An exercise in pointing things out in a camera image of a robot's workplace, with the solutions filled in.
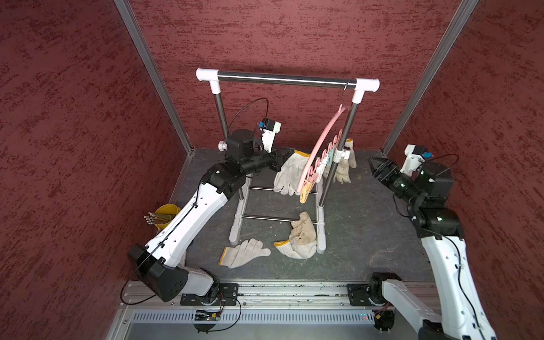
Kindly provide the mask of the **black cuff white glove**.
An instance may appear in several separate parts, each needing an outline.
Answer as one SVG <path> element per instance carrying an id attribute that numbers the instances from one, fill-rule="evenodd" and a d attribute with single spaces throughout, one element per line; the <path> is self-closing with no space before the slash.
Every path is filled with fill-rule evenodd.
<path id="1" fill-rule="evenodd" d="M 350 169 L 351 166 L 349 162 L 346 160 L 341 160 L 341 162 L 337 166 L 337 170 L 335 171 L 334 176 L 332 177 L 332 181 L 334 183 L 338 182 L 340 184 L 350 184 Z"/>

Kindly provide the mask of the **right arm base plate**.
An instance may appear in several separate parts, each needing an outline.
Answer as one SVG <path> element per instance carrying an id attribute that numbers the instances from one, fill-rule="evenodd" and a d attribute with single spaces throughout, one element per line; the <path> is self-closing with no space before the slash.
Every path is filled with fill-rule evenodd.
<path id="1" fill-rule="evenodd" d="M 376 307 L 378 309 L 393 306 L 383 296 L 383 288 L 406 289 L 402 281 L 386 280 L 378 284 L 348 284 L 347 297 L 351 307 Z"/>

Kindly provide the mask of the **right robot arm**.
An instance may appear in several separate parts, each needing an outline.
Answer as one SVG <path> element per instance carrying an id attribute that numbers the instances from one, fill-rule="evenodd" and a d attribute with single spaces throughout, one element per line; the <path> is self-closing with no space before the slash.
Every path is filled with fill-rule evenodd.
<path id="1" fill-rule="evenodd" d="M 460 219 L 446 207 L 454 184 L 450 167 L 425 161 L 411 177 L 387 158 L 369 157 L 368 164 L 373 177 L 406 203 L 403 216 L 429 258 L 441 313 L 427 307 L 392 273 L 375 273 L 369 297 L 393 305 L 419 339 L 495 339 L 470 271 Z"/>

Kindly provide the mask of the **yellow clothespin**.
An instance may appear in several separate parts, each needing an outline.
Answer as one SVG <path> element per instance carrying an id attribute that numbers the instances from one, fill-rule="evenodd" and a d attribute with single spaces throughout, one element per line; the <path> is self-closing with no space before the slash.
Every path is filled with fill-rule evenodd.
<path id="1" fill-rule="evenodd" d="M 311 194 L 313 189 L 313 184 L 309 181 L 304 181 L 304 184 L 300 191 L 300 203 L 304 204 L 307 202 L 307 199 L 309 195 Z"/>

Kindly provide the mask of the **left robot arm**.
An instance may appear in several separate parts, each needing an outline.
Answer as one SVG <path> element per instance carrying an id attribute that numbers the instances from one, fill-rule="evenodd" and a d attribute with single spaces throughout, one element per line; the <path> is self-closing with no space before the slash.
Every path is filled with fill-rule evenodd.
<path id="1" fill-rule="evenodd" d="M 182 256 L 209 219 L 246 184 L 250 174 L 265 168 L 280 171 L 295 152 L 258 140 L 251 130 L 236 130 L 218 148 L 225 153 L 224 161 L 203 175 L 195 194 L 173 221 L 146 245 L 133 245 L 127 254 L 137 277 L 164 302 L 180 293 L 217 295 L 218 279 L 203 269 L 182 266 Z"/>

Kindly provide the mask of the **yellow cuff white glove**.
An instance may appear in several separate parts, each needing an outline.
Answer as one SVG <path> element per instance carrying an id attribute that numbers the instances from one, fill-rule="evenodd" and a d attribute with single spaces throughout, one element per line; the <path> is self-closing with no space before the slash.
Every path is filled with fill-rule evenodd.
<path id="1" fill-rule="evenodd" d="M 340 164 L 344 168 L 357 168 L 356 156 L 354 154 L 354 140 L 351 138 L 348 138 L 344 144 L 344 156 Z"/>

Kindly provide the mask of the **pink clip hanger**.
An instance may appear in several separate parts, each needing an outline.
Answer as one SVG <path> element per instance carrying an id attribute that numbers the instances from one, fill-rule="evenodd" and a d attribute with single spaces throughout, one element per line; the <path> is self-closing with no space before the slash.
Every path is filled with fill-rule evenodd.
<path id="1" fill-rule="evenodd" d="M 323 147 L 323 143 L 330 133 L 330 130 L 333 128 L 333 125 L 346 110 L 347 108 L 342 104 L 339 106 L 338 111 L 327 123 L 325 129 L 317 140 L 313 151 L 310 154 L 310 158 L 308 159 L 303 170 L 302 176 L 300 177 L 300 181 L 297 186 L 297 194 L 300 194 L 304 181 L 309 181 L 314 187 L 315 184 L 320 183 L 322 180 L 324 170 L 327 165 L 330 165 L 332 162 L 342 160 L 344 151 L 337 152 L 337 147 L 342 138 L 343 130 L 340 130 L 336 135 L 334 135 L 333 140 L 325 147 Z"/>

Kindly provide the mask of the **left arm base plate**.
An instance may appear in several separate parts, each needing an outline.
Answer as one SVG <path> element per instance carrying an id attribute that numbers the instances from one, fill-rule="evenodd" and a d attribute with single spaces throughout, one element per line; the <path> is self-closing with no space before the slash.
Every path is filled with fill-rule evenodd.
<path id="1" fill-rule="evenodd" d="M 236 306 L 239 284 L 216 283 L 204 296 L 183 294 L 180 298 L 181 306 L 191 307 L 225 307 Z"/>

